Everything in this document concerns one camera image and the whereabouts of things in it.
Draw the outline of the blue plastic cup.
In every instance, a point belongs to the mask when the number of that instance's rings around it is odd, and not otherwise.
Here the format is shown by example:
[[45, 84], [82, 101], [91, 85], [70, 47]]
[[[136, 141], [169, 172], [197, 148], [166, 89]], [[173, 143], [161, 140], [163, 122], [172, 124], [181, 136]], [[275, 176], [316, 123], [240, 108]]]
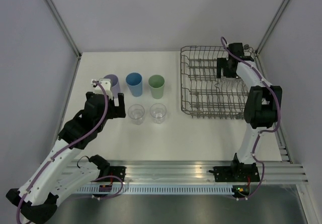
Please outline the blue plastic cup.
[[132, 72], [127, 75], [126, 83], [131, 94], [134, 97], [140, 97], [142, 95], [142, 75], [137, 72]]

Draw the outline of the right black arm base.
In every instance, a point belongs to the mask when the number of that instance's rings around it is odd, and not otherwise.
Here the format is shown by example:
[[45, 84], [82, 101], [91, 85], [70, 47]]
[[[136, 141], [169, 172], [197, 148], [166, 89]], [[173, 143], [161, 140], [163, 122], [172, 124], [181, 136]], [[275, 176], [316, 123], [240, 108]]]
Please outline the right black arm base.
[[208, 171], [217, 183], [259, 182], [259, 171], [255, 163], [239, 167], [216, 166]]

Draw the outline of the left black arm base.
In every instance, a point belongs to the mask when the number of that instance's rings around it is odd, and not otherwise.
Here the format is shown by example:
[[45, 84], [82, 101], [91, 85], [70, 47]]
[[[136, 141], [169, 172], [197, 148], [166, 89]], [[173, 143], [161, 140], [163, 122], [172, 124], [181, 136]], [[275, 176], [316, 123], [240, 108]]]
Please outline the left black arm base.
[[114, 176], [124, 182], [126, 176], [126, 167], [125, 166], [110, 166], [109, 171], [103, 174], [100, 174], [99, 177], [105, 177], [104, 179], [99, 180], [99, 182], [120, 182], [118, 179], [114, 178]]

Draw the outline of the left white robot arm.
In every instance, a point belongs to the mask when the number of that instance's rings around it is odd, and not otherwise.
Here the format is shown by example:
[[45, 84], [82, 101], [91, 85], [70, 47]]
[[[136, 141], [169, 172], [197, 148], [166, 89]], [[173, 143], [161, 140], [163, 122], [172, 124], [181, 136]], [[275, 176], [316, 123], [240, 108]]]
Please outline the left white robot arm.
[[126, 116], [123, 93], [118, 94], [118, 106], [105, 94], [87, 92], [86, 99], [84, 109], [66, 122], [36, 173], [20, 188], [7, 192], [6, 198], [17, 207], [17, 223], [22, 217], [27, 223], [46, 223], [67, 198], [89, 182], [123, 183], [125, 167], [114, 171], [100, 155], [89, 157], [85, 165], [58, 180], [67, 165], [103, 130], [107, 120]]

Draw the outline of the purple plastic cup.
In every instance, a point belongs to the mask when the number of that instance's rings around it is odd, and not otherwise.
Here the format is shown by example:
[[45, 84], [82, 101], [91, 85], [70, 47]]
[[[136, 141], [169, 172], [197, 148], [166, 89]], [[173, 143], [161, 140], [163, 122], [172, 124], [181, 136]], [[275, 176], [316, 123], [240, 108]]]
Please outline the purple plastic cup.
[[118, 98], [118, 94], [121, 93], [121, 89], [120, 89], [120, 84], [119, 84], [119, 79], [115, 74], [108, 74], [106, 76], [104, 76], [105, 79], [110, 79], [112, 86], [111, 86], [111, 91], [113, 93], [113, 97], [115, 99]]

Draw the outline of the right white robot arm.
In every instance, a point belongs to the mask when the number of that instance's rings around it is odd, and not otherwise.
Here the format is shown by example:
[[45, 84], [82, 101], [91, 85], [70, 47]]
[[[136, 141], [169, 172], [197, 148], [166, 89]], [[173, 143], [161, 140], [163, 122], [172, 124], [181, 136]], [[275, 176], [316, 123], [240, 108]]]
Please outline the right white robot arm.
[[245, 55], [242, 43], [228, 44], [221, 37], [221, 44], [228, 56], [217, 59], [217, 78], [240, 78], [248, 89], [244, 109], [247, 128], [236, 159], [241, 164], [253, 164], [259, 162], [256, 148], [261, 136], [276, 132], [280, 126], [282, 88], [265, 79], [253, 58]]

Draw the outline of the clear glass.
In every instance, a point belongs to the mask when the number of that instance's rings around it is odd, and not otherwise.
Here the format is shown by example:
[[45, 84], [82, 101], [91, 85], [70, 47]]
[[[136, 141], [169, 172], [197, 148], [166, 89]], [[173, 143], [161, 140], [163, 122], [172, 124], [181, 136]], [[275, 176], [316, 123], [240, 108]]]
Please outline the clear glass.
[[145, 109], [140, 104], [134, 104], [129, 107], [128, 116], [133, 124], [141, 125], [144, 122]]
[[153, 119], [153, 122], [156, 124], [162, 124], [165, 121], [167, 115], [167, 109], [164, 104], [155, 103], [150, 107], [150, 115]]
[[226, 84], [234, 84], [238, 81], [238, 78], [228, 78], [228, 77], [222, 77], [221, 81]]

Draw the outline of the green plastic cup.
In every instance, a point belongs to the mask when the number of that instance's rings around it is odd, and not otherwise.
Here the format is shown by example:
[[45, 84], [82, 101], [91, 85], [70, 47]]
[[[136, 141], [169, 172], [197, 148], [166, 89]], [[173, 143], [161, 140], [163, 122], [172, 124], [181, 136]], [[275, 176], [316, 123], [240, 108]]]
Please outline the green plastic cup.
[[154, 99], [161, 99], [164, 94], [165, 79], [163, 76], [155, 74], [148, 79], [151, 95]]

